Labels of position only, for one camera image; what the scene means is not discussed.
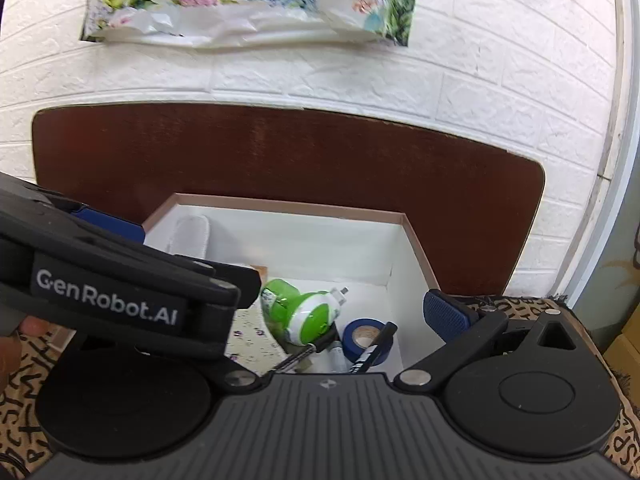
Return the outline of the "person's left hand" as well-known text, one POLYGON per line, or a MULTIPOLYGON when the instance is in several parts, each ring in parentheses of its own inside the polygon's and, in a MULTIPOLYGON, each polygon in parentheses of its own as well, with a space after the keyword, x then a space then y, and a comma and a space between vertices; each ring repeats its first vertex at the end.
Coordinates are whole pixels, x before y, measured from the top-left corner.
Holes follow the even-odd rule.
POLYGON ((40 318, 28 316, 21 322, 18 330, 11 336, 2 337, 0 340, 0 392, 9 382, 10 376, 15 373, 21 364, 22 343, 20 336, 40 337, 47 333, 50 323, 40 318))

